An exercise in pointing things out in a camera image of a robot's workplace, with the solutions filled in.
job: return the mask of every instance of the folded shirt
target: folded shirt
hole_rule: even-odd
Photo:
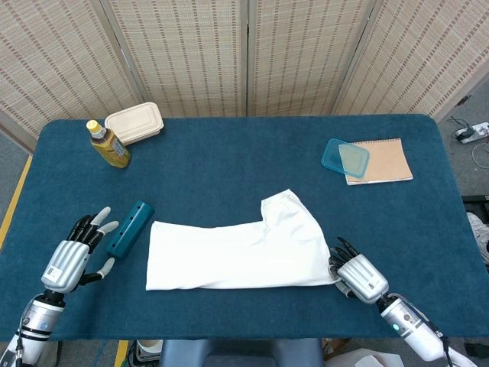
[[[261,201],[261,222],[151,227],[146,290],[332,284],[317,221],[290,190]]]

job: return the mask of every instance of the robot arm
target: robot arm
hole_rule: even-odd
[[[111,271],[114,258],[97,272],[85,274],[93,250],[105,234],[118,226],[118,222],[100,226],[109,213],[110,208],[106,207],[95,216],[84,216],[57,246],[41,277],[46,290],[25,307],[18,330],[0,359],[0,367],[35,365],[64,310],[64,295],[78,285],[102,280]]]
[[[332,248],[335,254],[329,259],[329,265],[341,278],[337,287],[342,293],[366,304],[376,304],[384,320],[423,361],[446,358],[450,367],[477,367],[470,359],[450,348],[442,332],[406,298],[400,294],[388,294],[387,279],[346,240],[338,239],[345,249]]]

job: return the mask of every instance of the blue plastic lid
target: blue plastic lid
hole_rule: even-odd
[[[362,178],[368,165],[368,150],[338,139],[329,139],[321,164],[342,174]]]

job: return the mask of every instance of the chair backrest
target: chair backrest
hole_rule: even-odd
[[[273,360],[276,367],[323,367],[320,339],[263,340],[165,340],[160,367],[204,367],[208,356],[259,356]],[[235,367],[250,367],[249,363]]]

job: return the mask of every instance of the electrical outlet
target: electrical outlet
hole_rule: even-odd
[[[482,122],[481,124],[472,126],[472,128],[475,130],[475,133],[469,136],[468,138],[460,140],[462,144],[467,144],[472,141],[489,137],[489,122]]]

